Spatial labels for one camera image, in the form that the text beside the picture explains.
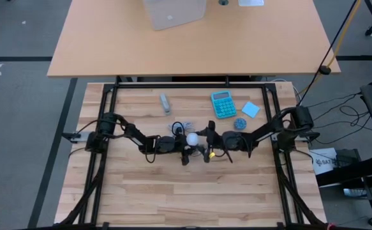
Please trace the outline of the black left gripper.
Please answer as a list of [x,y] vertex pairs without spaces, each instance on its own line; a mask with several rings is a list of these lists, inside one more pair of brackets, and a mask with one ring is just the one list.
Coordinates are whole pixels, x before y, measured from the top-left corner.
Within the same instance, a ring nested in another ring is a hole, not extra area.
[[181,162],[182,165],[188,165],[190,149],[184,148],[182,150],[182,142],[187,142],[187,135],[180,133],[175,137],[163,136],[157,139],[156,141],[156,153],[157,154],[169,154],[169,153],[178,153],[181,152]]

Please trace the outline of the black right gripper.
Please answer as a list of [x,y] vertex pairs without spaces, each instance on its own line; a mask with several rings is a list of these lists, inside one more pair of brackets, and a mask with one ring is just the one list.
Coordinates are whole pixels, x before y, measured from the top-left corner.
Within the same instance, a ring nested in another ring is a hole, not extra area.
[[[216,131],[216,124],[209,120],[208,125],[201,131],[201,136],[214,138]],[[241,151],[244,149],[244,141],[240,132],[227,131],[216,137],[216,147],[221,150]],[[201,153],[205,163],[211,160],[211,147],[201,147]]]

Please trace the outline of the brass lamp socket base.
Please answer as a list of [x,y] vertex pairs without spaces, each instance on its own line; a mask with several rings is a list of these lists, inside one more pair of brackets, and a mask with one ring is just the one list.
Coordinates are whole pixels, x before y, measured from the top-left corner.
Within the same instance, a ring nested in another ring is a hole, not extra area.
[[197,157],[205,153],[205,148],[203,145],[187,146],[185,148],[185,153],[188,156]]

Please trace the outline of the blue calculator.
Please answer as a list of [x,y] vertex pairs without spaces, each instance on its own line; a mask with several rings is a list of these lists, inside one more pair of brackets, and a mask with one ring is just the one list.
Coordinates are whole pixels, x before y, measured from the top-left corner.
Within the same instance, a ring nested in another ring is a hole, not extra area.
[[232,118],[237,115],[237,109],[230,91],[218,91],[211,94],[214,113],[218,119]]

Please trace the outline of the blue sticky note pad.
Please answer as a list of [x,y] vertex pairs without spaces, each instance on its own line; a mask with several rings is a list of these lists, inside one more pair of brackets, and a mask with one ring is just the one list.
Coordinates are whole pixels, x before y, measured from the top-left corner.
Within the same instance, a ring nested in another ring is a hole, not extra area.
[[252,102],[246,102],[241,110],[245,115],[255,118],[260,111],[259,106],[253,104]]

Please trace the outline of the light wooden desk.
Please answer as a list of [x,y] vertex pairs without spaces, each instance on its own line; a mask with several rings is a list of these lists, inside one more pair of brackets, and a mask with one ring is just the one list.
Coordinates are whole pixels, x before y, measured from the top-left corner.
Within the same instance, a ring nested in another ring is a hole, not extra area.
[[208,0],[202,19],[161,31],[142,0],[73,0],[47,75],[309,75],[320,63],[339,73],[329,45],[313,0]]

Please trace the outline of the white printed cardboard box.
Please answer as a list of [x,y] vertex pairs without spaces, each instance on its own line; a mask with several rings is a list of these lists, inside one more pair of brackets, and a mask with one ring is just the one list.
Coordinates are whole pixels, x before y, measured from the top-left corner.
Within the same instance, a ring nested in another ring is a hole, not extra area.
[[331,171],[338,166],[334,148],[311,149],[309,153],[313,157],[313,169],[316,175]]

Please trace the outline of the white flat device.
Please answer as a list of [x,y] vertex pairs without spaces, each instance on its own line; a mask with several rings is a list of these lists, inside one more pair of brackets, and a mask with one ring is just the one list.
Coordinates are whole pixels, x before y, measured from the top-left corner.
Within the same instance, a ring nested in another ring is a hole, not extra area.
[[248,7],[248,6],[263,6],[264,0],[238,0],[239,6]]

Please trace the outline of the black aluminium table frame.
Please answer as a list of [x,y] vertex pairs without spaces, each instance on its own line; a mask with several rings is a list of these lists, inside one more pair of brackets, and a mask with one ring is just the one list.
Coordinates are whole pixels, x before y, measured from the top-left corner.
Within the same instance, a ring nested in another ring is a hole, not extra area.
[[[211,94],[230,91],[237,115],[218,119]],[[160,94],[166,94],[166,115]],[[259,106],[255,118],[241,110],[246,102]],[[203,130],[212,120],[215,131],[252,132],[287,107],[299,106],[287,82],[115,83],[89,86],[79,129],[89,137],[105,113],[121,115],[144,135],[173,136]],[[236,130],[244,118],[247,127]],[[105,153],[78,145],[72,154],[61,192],[54,228],[57,230],[329,230],[316,215],[321,205],[310,157],[276,148],[276,136],[261,141],[249,157],[243,151],[220,149],[209,163],[203,155],[180,153],[145,157],[127,138],[111,139]]]

